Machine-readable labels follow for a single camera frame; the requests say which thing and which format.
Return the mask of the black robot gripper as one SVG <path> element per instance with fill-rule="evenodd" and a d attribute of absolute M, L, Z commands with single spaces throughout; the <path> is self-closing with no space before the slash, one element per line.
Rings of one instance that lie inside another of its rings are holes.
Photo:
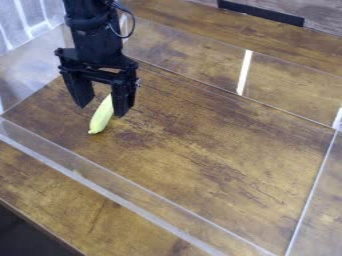
<path fill-rule="evenodd" d="M 76 105 L 84 108 L 94 97 L 92 81 L 109 78 L 113 115 L 123 117 L 135 104 L 137 63 L 121 52 L 121 38 L 109 30 L 72 30 L 73 48 L 58 48 L 60 74 Z"/>

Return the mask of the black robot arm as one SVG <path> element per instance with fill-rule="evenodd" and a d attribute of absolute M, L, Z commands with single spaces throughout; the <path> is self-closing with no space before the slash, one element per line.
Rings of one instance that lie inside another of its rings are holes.
<path fill-rule="evenodd" d="M 135 104 L 139 64 L 123 54 L 117 11 L 131 11 L 117 0 L 62 0 L 73 48 L 57 48 L 58 71 L 76 105 L 94 97 L 93 82 L 110 86 L 113 115 L 123 117 Z"/>

